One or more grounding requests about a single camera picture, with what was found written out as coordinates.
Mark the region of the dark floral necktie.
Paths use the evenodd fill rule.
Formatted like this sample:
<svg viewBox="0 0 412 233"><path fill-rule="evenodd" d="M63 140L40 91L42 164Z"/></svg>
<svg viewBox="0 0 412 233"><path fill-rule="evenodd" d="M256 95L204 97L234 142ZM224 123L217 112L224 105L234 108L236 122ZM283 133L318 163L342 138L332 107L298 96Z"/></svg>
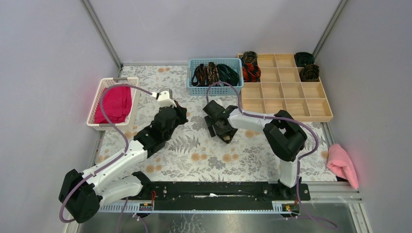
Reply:
<svg viewBox="0 0 412 233"><path fill-rule="evenodd" d="M229 144L234 135L236 134L236 132L238 131L238 129L231 129L229 131L226 131L224 133L218 134L218 137L225 143Z"/></svg>

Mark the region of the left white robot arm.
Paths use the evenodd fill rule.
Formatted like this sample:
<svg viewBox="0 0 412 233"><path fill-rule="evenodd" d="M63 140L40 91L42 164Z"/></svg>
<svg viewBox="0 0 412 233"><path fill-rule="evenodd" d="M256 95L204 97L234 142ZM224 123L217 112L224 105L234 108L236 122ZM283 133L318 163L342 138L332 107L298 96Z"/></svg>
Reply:
<svg viewBox="0 0 412 233"><path fill-rule="evenodd" d="M140 200L149 197L151 187L143 181L145 175L138 173L120 180L115 178L130 165L142 162L163 149L174 130L187 121L187 109L178 103L160 107L151 124L138 132L133 140L126 141L124 149L82 172L69 171L58 196L62 203L61 221L84 223L104 205L132 196ZM63 217L64 210L71 214L71 220Z"/></svg>

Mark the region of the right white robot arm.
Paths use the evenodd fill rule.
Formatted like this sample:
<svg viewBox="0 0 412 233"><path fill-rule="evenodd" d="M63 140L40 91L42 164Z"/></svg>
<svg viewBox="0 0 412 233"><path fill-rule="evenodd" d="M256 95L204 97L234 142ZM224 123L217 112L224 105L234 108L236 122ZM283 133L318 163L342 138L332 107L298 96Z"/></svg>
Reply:
<svg viewBox="0 0 412 233"><path fill-rule="evenodd" d="M285 110L266 115L230 105L224 108L210 101L204 108L205 121L211 137L217 136L229 144L239 129L265 135L273 153L280 159L279 195L291 200L298 193L297 155L305 146L307 135L297 121Z"/></svg>

